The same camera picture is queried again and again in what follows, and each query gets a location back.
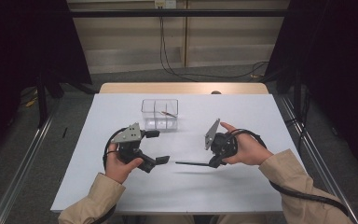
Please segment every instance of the left hand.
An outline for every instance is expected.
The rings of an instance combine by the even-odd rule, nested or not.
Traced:
[[[116,150],[117,144],[110,144],[108,151]],[[119,160],[118,152],[110,152],[107,154],[105,175],[117,181],[119,184],[122,184],[127,179],[130,172],[142,164],[142,162],[144,162],[144,160],[136,158],[128,164],[125,164]]]

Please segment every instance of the clear plastic container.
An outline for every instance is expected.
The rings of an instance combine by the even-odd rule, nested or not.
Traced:
[[[178,127],[178,100],[145,99],[142,115],[147,130],[175,130]]]

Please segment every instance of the gray floor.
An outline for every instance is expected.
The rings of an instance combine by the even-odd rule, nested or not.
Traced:
[[[187,69],[174,69],[176,73],[208,74],[215,76],[238,76],[251,71],[251,65],[244,66],[215,66]],[[114,74],[93,75],[94,84],[89,85],[94,90],[100,89],[105,82],[177,82],[189,81],[182,76],[169,74],[164,70],[149,70],[138,72],[121,72]],[[216,78],[205,76],[186,76],[195,81],[228,81],[247,82],[256,81],[249,76],[236,78]],[[275,83],[267,84],[268,90],[273,93],[277,105],[282,112],[283,119],[290,119],[282,104],[282,95],[275,91]],[[0,223],[56,223],[57,214],[49,211],[55,194],[61,184],[69,160],[71,159],[76,141],[80,135],[84,120],[92,103],[92,95],[62,84],[65,95],[60,100],[48,97],[48,108],[56,111],[48,127],[44,141],[36,151],[30,163],[30,169],[24,174],[24,181],[19,192],[14,195],[13,203],[8,203],[8,214],[3,216]],[[22,159],[27,154],[37,132],[38,108],[36,105],[20,106],[19,111],[0,143],[0,200],[4,197],[10,181],[15,176]],[[307,130],[316,147],[319,149],[328,169],[340,186],[346,199],[358,218],[358,161],[352,156],[344,139],[334,135],[333,125],[323,111],[313,101],[310,102],[310,111]],[[298,133],[295,126],[288,127],[295,143]],[[301,147],[304,163],[308,172],[315,180],[315,185],[326,189],[323,179],[315,169],[305,147]],[[268,216],[268,223],[285,223],[282,214]]]

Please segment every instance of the wall outlet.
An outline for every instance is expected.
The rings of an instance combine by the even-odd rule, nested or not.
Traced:
[[[165,0],[165,8],[176,9],[176,0]]]
[[[155,0],[155,9],[165,8],[165,0]]]

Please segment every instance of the table surface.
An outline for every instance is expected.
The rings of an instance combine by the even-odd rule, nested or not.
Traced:
[[[137,93],[118,93],[119,88],[126,91],[133,89]],[[183,94],[186,89],[192,91],[193,94]],[[164,94],[144,93],[144,91],[153,93],[164,91]],[[173,94],[168,94],[166,91],[172,91]],[[211,91],[220,91],[225,94],[207,95]],[[103,169],[101,155],[95,156],[95,151],[90,152],[90,148],[99,148],[99,145],[104,145],[109,137],[107,135],[114,131],[110,129],[118,130],[124,125],[129,125],[130,120],[135,117],[142,122],[139,108],[134,106],[142,102],[142,99],[167,99],[167,97],[179,100],[180,128],[175,132],[162,133],[158,139],[143,141],[141,148],[146,149],[144,153],[152,158],[166,156],[164,153],[168,153],[172,159],[168,164],[157,166],[150,174],[139,169],[131,173],[125,183],[127,190],[117,205],[118,214],[221,214],[282,211],[279,193],[269,185],[267,179],[254,166],[236,164],[214,169],[174,164],[175,161],[183,160],[207,162],[212,157],[210,150],[203,150],[203,135],[216,118],[235,121],[241,128],[247,127],[249,130],[262,134],[266,137],[263,140],[268,146],[278,148],[272,150],[274,153],[287,148],[294,149],[295,146],[275,101],[272,95],[266,94],[268,92],[263,84],[108,83],[103,85],[101,93],[103,94],[98,94],[94,98],[62,186],[51,207],[52,211],[59,212],[66,205],[73,203],[72,201],[75,202],[84,196],[83,194],[87,194],[95,173],[103,171],[101,170]],[[115,109],[111,102],[115,102],[115,105],[122,105],[126,112]],[[211,107],[213,104],[220,106],[215,109]],[[193,108],[197,108],[198,112],[206,110],[206,113],[194,114]],[[105,124],[107,120],[112,120],[109,125]],[[101,134],[93,134],[95,126],[98,126]],[[164,148],[168,151],[161,151],[161,146],[165,146]],[[82,174],[81,178],[76,177],[79,173]]]

